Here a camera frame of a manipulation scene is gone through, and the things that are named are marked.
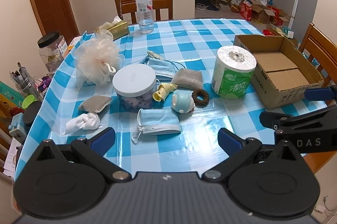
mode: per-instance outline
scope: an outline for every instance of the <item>blue checkered tablecloth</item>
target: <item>blue checkered tablecloth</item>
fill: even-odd
[[[65,144],[79,136],[91,138],[102,130],[59,135],[68,120],[82,113],[77,110],[78,106],[93,95],[112,97],[111,105],[99,114],[103,129],[110,126],[117,134],[114,146],[105,157],[132,175],[137,171],[204,172],[228,157],[217,143],[221,127],[241,138],[255,137],[266,144],[274,143],[273,131],[259,122],[259,114],[264,108],[252,86],[241,99],[223,100],[210,85],[218,48],[232,45],[235,35],[260,34],[254,26],[245,20],[193,19],[157,22],[150,34],[140,33],[137,25],[129,26],[129,29],[129,35],[115,41],[125,56],[124,66],[138,62],[147,50],[152,50],[166,60],[179,61],[186,68],[199,70],[203,74],[204,89],[210,95],[208,106],[196,108],[192,114],[179,115],[183,129],[180,134],[143,135],[139,143],[134,144],[130,138],[137,131],[137,114],[119,104],[111,82],[103,87],[77,88],[74,52],[92,37],[84,34],[54,75],[23,147],[16,177],[43,139]],[[171,97],[155,105],[155,108],[163,107],[171,107]],[[323,102],[301,100],[274,111],[301,115],[324,107]]]

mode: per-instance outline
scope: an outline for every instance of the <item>plastic water bottle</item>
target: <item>plastic water bottle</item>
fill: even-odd
[[[151,33],[154,27],[152,0],[136,0],[136,5],[141,33]]]

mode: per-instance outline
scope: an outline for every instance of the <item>slipper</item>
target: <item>slipper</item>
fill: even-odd
[[[219,8],[215,7],[215,6],[212,5],[212,4],[211,4],[207,9],[208,9],[208,10],[213,10],[213,11],[219,11],[219,10],[220,10]]]

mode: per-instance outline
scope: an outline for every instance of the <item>toilet paper roll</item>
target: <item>toilet paper roll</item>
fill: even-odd
[[[249,86],[256,67],[256,59],[244,48],[222,46],[217,51],[212,88],[224,99],[242,97]]]

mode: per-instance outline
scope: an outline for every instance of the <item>black jar lid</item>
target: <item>black jar lid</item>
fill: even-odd
[[[59,38],[60,34],[58,31],[50,32],[46,35],[44,35],[39,41],[37,42],[37,45],[40,48],[44,48],[50,44],[52,44],[54,41],[56,41]]]
[[[32,102],[23,113],[22,121],[26,124],[29,128],[32,126],[38,111],[41,108],[41,102],[34,101]]]

